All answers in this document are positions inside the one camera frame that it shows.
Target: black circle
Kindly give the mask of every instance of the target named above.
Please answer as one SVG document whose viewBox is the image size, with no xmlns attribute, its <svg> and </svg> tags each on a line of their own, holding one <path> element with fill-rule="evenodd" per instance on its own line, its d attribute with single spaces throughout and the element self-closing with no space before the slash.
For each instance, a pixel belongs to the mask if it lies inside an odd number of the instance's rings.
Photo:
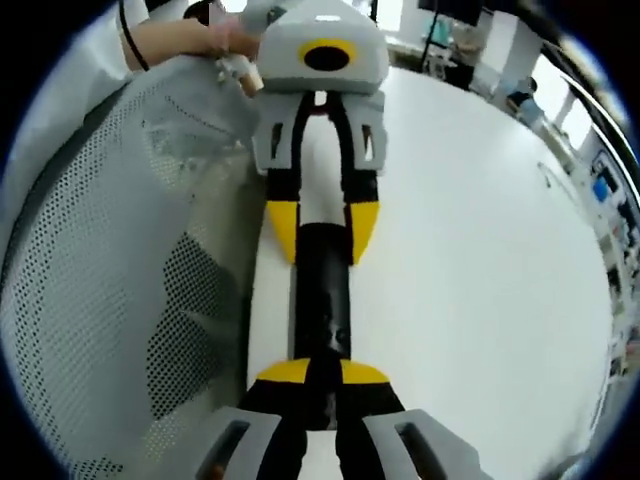
<svg viewBox="0 0 640 480">
<path fill-rule="evenodd" d="M 349 55 L 338 47 L 316 47 L 305 54 L 304 63 L 320 72 L 336 72 L 349 65 Z"/>
</svg>

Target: white table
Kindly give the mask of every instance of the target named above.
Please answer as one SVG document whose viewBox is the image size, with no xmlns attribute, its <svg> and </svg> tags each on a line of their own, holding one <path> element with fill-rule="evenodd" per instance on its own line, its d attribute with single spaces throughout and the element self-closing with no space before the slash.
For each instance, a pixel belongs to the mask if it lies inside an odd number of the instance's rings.
<svg viewBox="0 0 640 480">
<path fill-rule="evenodd" d="M 390 143 L 378 224 L 351 274 L 353 358 L 474 445 L 495 480 L 533 478 L 585 447 L 602 387 L 612 318 L 593 229 L 527 128 L 411 72 L 392 70 L 383 89 Z M 322 119 L 303 155 L 303 222 L 343 222 L 337 138 Z M 250 381 L 288 355 L 290 278 L 264 222 Z M 322 460 L 332 438 L 314 435 L 326 451 L 301 478 L 340 478 Z"/>
</svg>

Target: desk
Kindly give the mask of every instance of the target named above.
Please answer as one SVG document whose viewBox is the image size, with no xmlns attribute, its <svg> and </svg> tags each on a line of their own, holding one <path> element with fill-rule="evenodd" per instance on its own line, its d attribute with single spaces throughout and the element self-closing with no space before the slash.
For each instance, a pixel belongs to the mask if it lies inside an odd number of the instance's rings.
<svg viewBox="0 0 640 480">
<path fill-rule="evenodd" d="M 585 446 L 601 393 L 612 316 L 593 228 L 523 125 L 412 72 L 392 69 L 383 89 L 390 143 L 378 224 L 351 275 L 353 358 L 474 445 L 495 480 L 534 478 Z M 303 221 L 342 221 L 322 119 L 303 156 Z M 290 281 L 265 221 L 249 383 L 288 355 Z"/>
</svg>

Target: black cable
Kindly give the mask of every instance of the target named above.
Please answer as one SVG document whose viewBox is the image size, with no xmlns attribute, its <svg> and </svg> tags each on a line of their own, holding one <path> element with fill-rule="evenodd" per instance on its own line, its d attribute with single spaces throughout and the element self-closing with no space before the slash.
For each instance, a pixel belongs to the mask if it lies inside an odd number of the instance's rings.
<svg viewBox="0 0 640 480">
<path fill-rule="evenodd" d="M 149 64 L 144 59 L 140 50 L 136 46 L 136 42 L 133 41 L 133 37 L 131 36 L 131 32 L 129 31 L 129 25 L 127 25 L 127 19 L 124 14 L 124 0 L 118 0 L 118 9 L 120 13 L 120 25 L 122 25 L 122 33 L 124 33 L 124 38 L 126 38 L 133 55 L 136 57 L 136 60 L 142 67 L 142 69 L 147 72 L 149 71 Z"/>
</svg>

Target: perforated white material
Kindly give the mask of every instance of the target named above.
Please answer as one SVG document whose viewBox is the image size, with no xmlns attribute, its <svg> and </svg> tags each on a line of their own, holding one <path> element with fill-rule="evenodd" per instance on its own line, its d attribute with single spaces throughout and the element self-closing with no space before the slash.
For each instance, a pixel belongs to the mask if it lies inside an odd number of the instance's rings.
<svg viewBox="0 0 640 480">
<path fill-rule="evenodd" d="M 263 211 L 237 85 L 204 60 L 139 77 L 34 187 L 0 334 L 18 393 L 78 479 L 139 478 L 242 391 Z"/>
</svg>

